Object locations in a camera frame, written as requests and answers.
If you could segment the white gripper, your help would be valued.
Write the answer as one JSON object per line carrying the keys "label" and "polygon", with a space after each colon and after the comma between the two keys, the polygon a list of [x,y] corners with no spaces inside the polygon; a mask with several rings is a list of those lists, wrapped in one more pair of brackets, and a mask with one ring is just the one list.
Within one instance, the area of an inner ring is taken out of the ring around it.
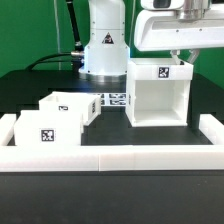
{"label": "white gripper", "polygon": [[186,22],[174,11],[142,10],[136,20],[134,45],[139,51],[171,50],[177,65],[184,65],[180,50],[190,50],[188,62],[193,64],[200,48],[224,47],[224,10],[211,9],[202,19]]}

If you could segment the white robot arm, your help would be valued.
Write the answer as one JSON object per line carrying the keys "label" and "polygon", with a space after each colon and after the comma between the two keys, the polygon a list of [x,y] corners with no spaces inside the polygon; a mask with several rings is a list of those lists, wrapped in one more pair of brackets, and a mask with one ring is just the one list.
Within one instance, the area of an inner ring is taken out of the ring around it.
{"label": "white robot arm", "polygon": [[[84,48],[83,78],[99,82],[126,76],[130,46],[125,43],[123,0],[88,0],[90,41]],[[140,51],[189,49],[190,61],[204,48],[224,47],[224,3],[211,0],[140,0],[132,23]]]}

